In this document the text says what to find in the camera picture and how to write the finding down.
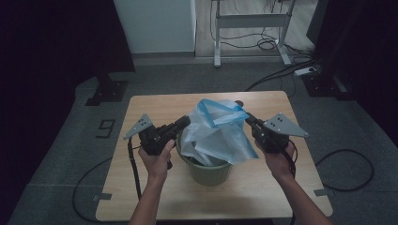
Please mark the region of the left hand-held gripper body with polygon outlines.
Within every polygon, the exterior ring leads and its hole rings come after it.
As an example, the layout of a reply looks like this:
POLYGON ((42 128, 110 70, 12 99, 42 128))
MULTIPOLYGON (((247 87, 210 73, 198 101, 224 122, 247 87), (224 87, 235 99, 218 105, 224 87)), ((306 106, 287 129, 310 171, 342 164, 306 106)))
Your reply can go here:
POLYGON ((180 120, 176 120, 169 125, 155 127, 149 116, 145 113, 124 135, 123 139, 127 140, 134 135, 138 135, 140 144, 146 153, 149 156, 158 156, 170 140, 176 139, 176 135, 179 132, 180 120))

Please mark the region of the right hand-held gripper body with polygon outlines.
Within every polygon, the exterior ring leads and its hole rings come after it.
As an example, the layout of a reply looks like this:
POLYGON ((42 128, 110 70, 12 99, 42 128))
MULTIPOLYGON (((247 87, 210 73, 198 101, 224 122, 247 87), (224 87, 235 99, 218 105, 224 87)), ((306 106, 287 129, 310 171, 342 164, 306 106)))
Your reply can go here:
POLYGON ((266 153, 281 153, 291 136, 308 137, 309 133, 279 112, 270 119, 255 124, 252 136, 266 153))

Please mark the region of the white blue-edged plastic bag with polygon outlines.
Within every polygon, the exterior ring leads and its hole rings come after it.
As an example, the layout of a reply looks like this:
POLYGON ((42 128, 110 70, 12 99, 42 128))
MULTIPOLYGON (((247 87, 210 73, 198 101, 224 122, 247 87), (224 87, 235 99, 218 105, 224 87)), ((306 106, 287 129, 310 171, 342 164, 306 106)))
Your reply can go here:
POLYGON ((244 132, 249 115, 232 100, 201 99, 180 138, 182 156, 208 167, 258 158, 244 132))

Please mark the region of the green plastic bin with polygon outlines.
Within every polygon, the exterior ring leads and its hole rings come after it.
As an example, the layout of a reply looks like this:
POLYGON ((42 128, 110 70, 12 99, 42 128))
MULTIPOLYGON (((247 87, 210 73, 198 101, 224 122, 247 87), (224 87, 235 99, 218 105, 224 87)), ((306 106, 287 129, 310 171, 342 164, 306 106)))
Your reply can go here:
POLYGON ((177 135, 176 150, 181 159, 189 168, 191 178, 199 185, 206 187, 215 187, 225 182, 232 170, 232 165, 224 162, 220 166, 207 167, 200 164, 193 157, 185 157, 182 155, 181 138, 182 133, 177 135))

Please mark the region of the person's left hand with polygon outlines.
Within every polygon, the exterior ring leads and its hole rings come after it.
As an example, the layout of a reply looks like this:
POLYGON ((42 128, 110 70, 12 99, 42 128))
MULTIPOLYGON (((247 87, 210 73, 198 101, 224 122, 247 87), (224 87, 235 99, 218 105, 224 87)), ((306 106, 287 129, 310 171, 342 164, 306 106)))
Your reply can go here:
POLYGON ((175 141, 170 140, 158 156, 150 156, 143 147, 139 149, 139 156, 144 162, 148 173, 148 184, 163 184, 167 178, 168 162, 171 159, 171 151, 175 147, 175 141))

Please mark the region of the person's right hand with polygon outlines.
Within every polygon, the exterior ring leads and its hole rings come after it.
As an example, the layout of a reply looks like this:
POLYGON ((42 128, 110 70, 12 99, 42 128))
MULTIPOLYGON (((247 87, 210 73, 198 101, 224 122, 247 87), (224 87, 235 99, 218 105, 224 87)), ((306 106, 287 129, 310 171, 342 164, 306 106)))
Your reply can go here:
POLYGON ((262 151, 265 156, 265 161, 270 169, 272 176, 281 185, 282 183, 291 182, 294 180, 294 175, 290 171, 290 164, 282 153, 271 154, 266 153, 258 142, 256 146, 262 151))

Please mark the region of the black stand base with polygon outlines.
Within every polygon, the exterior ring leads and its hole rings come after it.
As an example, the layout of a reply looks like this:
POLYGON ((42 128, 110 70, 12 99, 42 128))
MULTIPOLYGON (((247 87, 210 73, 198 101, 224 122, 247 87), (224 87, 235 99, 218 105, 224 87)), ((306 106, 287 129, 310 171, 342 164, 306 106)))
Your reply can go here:
POLYGON ((120 102, 126 93, 128 81, 114 81, 108 74, 97 76, 99 81, 93 97, 85 103, 86 106, 99 106, 102 102, 120 102))
POLYGON ((336 76, 325 79, 320 75, 304 75, 301 77, 310 97, 336 98, 338 100, 354 100, 351 91, 336 76))

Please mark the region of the white power strip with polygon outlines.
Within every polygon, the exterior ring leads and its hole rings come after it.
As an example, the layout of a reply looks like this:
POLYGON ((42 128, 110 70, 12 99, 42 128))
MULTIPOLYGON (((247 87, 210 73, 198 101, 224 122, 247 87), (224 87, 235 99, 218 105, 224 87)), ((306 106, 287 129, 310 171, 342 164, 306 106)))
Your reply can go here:
POLYGON ((318 70, 315 67, 304 67, 294 71, 295 76, 304 76, 310 74, 316 74, 318 70))

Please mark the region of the white cabinet panel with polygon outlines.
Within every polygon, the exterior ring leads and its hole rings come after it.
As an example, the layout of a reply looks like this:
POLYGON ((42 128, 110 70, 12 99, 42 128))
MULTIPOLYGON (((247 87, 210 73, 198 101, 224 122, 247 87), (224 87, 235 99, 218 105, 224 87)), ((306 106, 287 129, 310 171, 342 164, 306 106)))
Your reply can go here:
POLYGON ((114 0, 131 53, 193 53, 195 0, 114 0))

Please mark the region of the black curtain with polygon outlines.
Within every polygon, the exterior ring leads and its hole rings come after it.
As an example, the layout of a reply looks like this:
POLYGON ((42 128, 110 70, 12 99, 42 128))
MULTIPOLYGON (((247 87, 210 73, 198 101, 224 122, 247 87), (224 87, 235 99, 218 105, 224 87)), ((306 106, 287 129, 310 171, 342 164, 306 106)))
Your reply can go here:
POLYGON ((76 87, 133 69, 114 0, 0 0, 0 222, 51 148, 76 87))
POLYGON ((398 146, 398 0, 316 0, 317 75, 338 77, 398 146))

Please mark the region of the white metal desk frame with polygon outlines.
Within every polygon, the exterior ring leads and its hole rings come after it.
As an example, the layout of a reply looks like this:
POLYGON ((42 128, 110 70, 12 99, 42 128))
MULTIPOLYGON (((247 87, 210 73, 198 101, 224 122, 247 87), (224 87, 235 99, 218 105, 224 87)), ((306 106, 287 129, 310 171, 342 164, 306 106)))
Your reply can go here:
POLYGON ((220 31, 229 28, 281 28, 282 32, 279 38, 275 40, 276 49, 283 63, 286 66, 292 64, 287 49, 284 46, 285 37, 293 15, 294 6, 297 0, 291 0, 286 13, 265 13, 265 14, 243 14, 243 15, 222 15, 221 0, 213 0, 216 2, 215 15, 215 41, 214 41, 214 57, 213 64, 215 68, 219 68, 222 64, 221 59, 221 38, 220 31))

